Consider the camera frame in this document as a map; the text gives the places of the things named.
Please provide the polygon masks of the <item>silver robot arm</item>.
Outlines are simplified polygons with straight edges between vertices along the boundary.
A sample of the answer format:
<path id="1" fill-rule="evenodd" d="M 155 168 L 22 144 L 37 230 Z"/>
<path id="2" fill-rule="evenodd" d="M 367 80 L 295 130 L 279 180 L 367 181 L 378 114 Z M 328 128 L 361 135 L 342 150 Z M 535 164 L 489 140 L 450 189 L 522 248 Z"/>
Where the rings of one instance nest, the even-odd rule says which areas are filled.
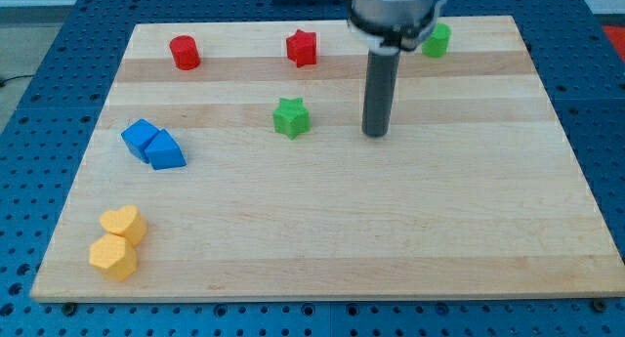
<path id="1" fill-rule="evenodd" d="M 348 0 L 348 28 L 377 55 L 412 52 L 435 31 L 447 0 Z"/>

